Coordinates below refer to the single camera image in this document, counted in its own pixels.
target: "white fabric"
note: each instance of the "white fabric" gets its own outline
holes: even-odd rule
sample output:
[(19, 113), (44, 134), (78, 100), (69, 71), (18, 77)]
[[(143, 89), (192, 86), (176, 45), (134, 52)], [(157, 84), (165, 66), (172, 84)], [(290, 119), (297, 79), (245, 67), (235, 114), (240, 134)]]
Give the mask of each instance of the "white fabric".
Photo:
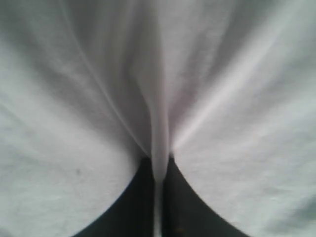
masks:
[(250, 236), (314, 236), (315, 45), (312, 0), (0, 1), (0, 236), (73, 235), (169, 151)]

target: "white cloth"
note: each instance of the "white cloth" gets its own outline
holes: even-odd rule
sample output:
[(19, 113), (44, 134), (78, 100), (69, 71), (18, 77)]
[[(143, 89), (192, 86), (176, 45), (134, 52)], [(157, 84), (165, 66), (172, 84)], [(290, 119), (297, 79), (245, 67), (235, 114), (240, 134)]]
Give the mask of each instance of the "white cloth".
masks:
[(314, 236), (315, 45), (312, 0), (0, 1), (0, 235), (71, 236), (170, 151), (246, 234)]

